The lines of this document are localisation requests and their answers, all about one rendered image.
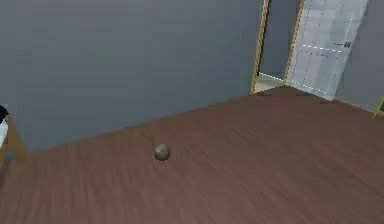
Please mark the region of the brown ball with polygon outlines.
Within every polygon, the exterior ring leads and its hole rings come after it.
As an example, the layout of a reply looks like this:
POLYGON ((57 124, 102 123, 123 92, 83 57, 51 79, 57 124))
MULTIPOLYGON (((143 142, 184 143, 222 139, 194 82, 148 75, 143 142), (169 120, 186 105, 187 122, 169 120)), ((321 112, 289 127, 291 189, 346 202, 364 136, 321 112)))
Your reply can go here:
POLYGON ((154 157, 159 161, 166 161, 171 154, 170 147, 165 144, 159 144, 154 148, 154 157))

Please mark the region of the pale grey room door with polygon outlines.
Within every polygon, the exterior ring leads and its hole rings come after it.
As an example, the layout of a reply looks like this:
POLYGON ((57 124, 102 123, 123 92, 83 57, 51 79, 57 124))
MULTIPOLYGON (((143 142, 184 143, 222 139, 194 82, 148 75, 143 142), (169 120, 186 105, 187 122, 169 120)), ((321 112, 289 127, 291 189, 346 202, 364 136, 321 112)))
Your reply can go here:
POLYGON ((304 0, 288 86, 333 100, 369 0, 304 0))

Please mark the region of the wooden bed with white sheet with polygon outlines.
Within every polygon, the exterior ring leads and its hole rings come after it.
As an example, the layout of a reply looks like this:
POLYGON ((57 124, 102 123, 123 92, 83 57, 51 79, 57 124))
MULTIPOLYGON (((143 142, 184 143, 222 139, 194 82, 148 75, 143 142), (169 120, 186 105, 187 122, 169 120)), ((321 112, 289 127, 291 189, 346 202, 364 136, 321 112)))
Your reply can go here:
POLYGON ((0 123, 0 169, 5 163, 9 149, 12 150, 18 162, 24 162, 26 160, 27 151, 25 146, 11 117, 7 115, 0 123))

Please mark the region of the yellow framed furniture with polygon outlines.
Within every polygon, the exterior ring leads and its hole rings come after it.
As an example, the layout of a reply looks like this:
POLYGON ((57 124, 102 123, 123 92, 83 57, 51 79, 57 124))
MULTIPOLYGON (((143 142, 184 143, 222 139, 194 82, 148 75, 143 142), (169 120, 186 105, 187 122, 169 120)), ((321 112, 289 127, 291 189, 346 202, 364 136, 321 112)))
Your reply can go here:
POLYGON ((384 114, 384 96, 379 101, 376 107, 376 110, 373 113, 373 117, 375 117, 376 115, 382 115, 382 114, 384 114))

